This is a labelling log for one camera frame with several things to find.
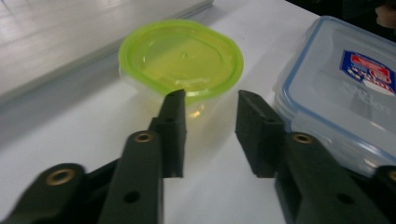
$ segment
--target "screw hole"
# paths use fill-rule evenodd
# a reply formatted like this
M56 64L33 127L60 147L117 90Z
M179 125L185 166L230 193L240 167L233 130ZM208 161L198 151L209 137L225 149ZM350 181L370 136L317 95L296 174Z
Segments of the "screw hole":
M139 143L149 142L151 139L152 135L149 133L141 133L134 138L134 140Z
M345 204L353 204L355 201L347 194L345 193L339 193L337 194L337 198L341 203Z
M312 138L305 134L295 134L293 136L293 139L294 139L294 141L297 141L297 142L303 143L303 144L311 144L312 143Z
M390 171L389 178L396 182L396 171Z
M76 175L72 169L61 169L47 176L46 183L50 186L58 186L69 182Z
M135 203L139 201L139 199L140 199L140 194L137 191L129 192L124 196L124 201L126 203Z

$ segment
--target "lime green lid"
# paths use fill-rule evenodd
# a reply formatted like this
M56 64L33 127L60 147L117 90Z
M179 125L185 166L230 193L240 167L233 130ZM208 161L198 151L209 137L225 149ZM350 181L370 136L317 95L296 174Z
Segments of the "lime green lid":
M184 89L187 103L227 91L243 70L242 53L231 39L185 20L133 31L120 46L119 62L122 72L163 95Z

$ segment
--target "round plastic container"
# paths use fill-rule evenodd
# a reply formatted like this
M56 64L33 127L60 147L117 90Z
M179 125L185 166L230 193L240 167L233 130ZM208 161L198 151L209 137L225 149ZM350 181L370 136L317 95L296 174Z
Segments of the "round plastic container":
M228 37L200 23L157 21L122 42L120 75L160 105L165 94L184 89L188 118L197 118L240 78L243 57Z

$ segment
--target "black plastic bracket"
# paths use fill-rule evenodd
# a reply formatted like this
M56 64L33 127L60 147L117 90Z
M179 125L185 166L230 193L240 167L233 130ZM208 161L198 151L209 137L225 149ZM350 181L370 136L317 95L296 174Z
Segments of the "black plastic bracket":
M253 173L276 178L276 191L289 224L396 222L395 201L377 197L383 194L383 198L394 199L396 178L392 174L396 167L386 168L385 176L360 178L358 183L357 174L350 175L342 168L314 136L285 133L276 112L248 91L239 92L235 132Z
M43 172L2 224L163 223L163 178L182 177L184 98L166 95L159 117L128 138L118 160L90 174L74 163Z

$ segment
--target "brass screw insert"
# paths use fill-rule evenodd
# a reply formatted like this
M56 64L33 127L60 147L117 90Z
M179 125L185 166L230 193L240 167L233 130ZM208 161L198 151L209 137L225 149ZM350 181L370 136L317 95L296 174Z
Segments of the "brass screw insert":
M76 172L72 169L61 169L53 172L47 176L46 183L50 186L58 186L69 182L76 175Z
M312 138L306 134L297 133L293 136L294 141L303 143L303 144L311 144Z
M389 178L396 182L396 171L390 171Z
M150 133L140 133L134 138L134 140L138 143L146 143L151 141L152 138L153 136Z

